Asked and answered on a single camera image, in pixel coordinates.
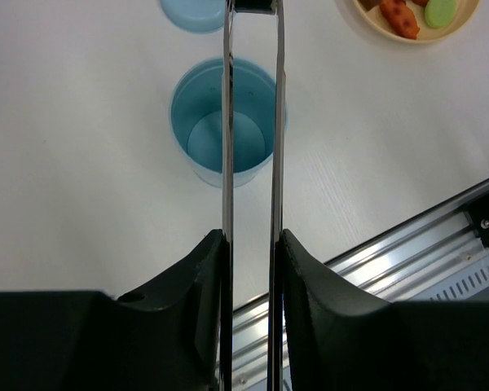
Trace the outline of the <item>metal serving tongs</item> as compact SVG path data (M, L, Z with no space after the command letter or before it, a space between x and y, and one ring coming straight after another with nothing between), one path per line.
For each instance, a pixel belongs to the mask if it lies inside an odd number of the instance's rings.
M275 131L271 185L271 238L269 265L267 389L282 390L283 382L283 266L279 242L283 231L285 102L285 34L282 1L227 1L223 26L222 73L222 234L219 339L219 388L232 385L233 327L233 237L234 237L234 56L232 53L235 14L275 15L277 51L275 71Z

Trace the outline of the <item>light blue cylindrical container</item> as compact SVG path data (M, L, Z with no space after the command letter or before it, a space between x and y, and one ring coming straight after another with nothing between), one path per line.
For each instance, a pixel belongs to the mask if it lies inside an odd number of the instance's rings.
M223 137L227 107L223 98L223 58L189 69L170 101L170 128L195 174L210 186L223 182ZM273 158L276 92L286 77L274 78L247 59L233 63L233 186L252 181Z

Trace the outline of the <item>beige round plate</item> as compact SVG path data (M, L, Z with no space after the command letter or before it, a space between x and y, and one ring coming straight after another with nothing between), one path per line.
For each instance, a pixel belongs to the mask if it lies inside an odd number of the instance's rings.
M344 19L366 37L405 45L441 42L477 14L479 1L338 1Z

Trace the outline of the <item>green round macaron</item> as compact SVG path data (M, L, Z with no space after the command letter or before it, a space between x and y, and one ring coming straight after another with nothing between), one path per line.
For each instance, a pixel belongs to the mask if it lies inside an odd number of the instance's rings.
M456 9L456 0L429 0L424 9L425 22L432 29L446 27L453 21Z

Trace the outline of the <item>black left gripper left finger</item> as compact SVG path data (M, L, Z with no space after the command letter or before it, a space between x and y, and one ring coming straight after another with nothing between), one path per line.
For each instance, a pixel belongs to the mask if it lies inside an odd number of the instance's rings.
M222 232L118 298L0 292L0 390L211 390Z

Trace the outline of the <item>brown chocolate square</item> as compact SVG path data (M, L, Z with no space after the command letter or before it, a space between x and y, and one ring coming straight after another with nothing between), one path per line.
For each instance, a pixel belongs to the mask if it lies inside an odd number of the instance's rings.
M381 4L381 0L359 0L359 4L366 12L369 12L373 8L378 7Z

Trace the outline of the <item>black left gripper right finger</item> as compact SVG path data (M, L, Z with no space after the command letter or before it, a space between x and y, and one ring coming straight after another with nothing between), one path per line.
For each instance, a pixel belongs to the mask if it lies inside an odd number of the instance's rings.
M296 390L489 390L489 301L388 302L280 240Z

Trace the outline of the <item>red orange grilled piece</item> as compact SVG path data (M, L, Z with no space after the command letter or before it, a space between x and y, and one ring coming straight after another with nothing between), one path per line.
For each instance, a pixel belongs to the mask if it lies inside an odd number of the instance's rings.
M416 40L420 27L415 14L402 0L382 0L379 5L382 16L400 37Z

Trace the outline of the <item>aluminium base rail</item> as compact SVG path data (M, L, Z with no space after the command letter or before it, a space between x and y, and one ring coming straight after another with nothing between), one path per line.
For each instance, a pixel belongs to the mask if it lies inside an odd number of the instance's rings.
M464 213L466 204L487 194L489 179L325 265L383 299L424 300L424 291L489 255ZM474 297L489 299L489 288ZM234 310L231 390L266 390L267 315L267 293Z

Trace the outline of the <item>light blue round lid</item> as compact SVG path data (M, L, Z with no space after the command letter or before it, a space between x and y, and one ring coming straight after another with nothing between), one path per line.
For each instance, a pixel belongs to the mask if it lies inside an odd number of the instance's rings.
M190 33L212 33L224 24L223 0L160 0L165 16Z

